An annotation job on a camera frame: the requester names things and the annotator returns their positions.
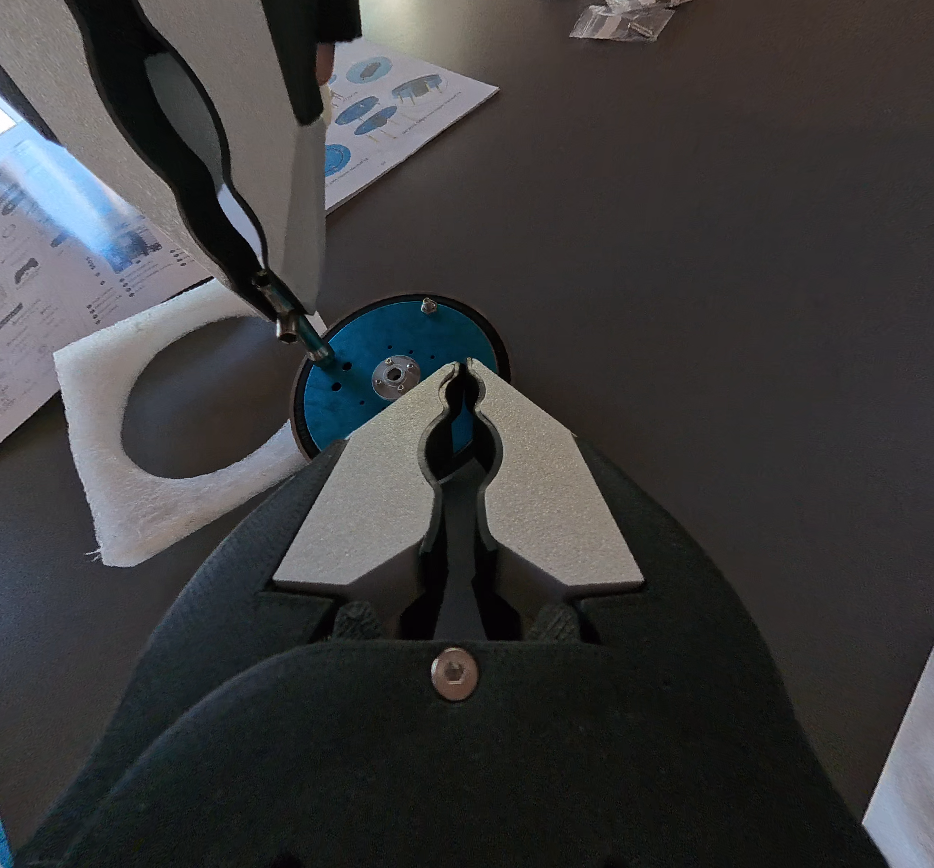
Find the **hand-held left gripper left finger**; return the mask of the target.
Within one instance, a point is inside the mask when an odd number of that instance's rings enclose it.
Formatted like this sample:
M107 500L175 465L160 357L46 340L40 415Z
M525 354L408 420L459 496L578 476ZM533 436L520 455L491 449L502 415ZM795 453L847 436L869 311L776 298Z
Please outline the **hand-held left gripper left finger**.
M437 532L431 434L450 415L449 362L354 431L274 573L283 589L423 589Z

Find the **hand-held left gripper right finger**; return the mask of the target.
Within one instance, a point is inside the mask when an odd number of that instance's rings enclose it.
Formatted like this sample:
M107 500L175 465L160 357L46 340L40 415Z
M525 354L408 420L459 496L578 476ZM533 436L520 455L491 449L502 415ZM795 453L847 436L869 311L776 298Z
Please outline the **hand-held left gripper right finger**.
M496 587L640 587L644 576L575 435L476 359L473 410L494 461L478 516Z

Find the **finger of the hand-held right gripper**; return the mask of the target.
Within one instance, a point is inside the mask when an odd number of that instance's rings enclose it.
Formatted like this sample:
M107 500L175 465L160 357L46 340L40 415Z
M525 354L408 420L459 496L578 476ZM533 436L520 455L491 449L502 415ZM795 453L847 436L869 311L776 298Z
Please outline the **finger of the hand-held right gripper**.
M146 63L167 49L132 0L1 0L2 68L58 142L242 297L259 261L203 160L172 125Z
M198 85L215 125L219 204L307 315L325 256L325 133L300 125L262 0L137 0Z

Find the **blue disc with black rim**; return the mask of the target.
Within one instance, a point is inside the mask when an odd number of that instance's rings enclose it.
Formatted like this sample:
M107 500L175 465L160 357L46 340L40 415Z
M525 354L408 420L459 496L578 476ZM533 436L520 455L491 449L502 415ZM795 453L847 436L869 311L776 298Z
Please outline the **blue disc with black rim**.
M436 314L420 310L424 297ZM449 297L403 294L367 304L323 336L334 361L306 360L290 407L296 444L308 459L388 410L447 362L483 362L506 382L511 358L499 332L478 310Z

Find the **metal cross socket wrench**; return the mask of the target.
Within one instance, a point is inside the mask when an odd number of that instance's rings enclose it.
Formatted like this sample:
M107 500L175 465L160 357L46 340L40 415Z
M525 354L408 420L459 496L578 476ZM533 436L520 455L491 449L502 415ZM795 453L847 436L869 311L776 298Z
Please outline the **metal cross socket wrench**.
M304 306L286 284L266 268L255 273L253 282L274 310L276 337L284 343L301 343L313 363L331 364L332 347L310 323Z

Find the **instruction sheet with blue drawings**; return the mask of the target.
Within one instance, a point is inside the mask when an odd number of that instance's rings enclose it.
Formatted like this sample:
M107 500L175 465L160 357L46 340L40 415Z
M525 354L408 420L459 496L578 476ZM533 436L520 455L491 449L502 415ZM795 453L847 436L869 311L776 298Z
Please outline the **instruction sheet with blue drawings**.
M325 137L325 209L332 213L499 88L365 38L335 48Z

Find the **white foam sheet with hole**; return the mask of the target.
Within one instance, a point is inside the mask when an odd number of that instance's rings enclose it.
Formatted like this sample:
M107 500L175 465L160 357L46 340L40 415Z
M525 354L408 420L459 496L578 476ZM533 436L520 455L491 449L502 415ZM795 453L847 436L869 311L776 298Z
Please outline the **white foam sheet with hole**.
M258 316L210 280L54 353L69 444L104 565L136 566L307 465L288 422L245 458L195 477L155 476L123 445L130 393L161 351L206 325Z

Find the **instruction sheet with circuit board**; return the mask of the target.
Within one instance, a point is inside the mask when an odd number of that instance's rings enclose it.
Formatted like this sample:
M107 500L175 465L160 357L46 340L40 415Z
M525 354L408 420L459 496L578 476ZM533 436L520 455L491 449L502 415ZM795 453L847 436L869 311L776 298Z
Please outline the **instruction sheet with circuit board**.
M209 278L1 103L1 438L60 387L53 355Z

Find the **person's white t-shirt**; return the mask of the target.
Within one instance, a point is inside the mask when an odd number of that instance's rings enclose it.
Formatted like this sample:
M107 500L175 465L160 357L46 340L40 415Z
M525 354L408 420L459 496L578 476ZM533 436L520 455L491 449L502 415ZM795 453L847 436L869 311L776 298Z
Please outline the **person's white t-shirt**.
M862 822L889 866L933 865L933 654Z

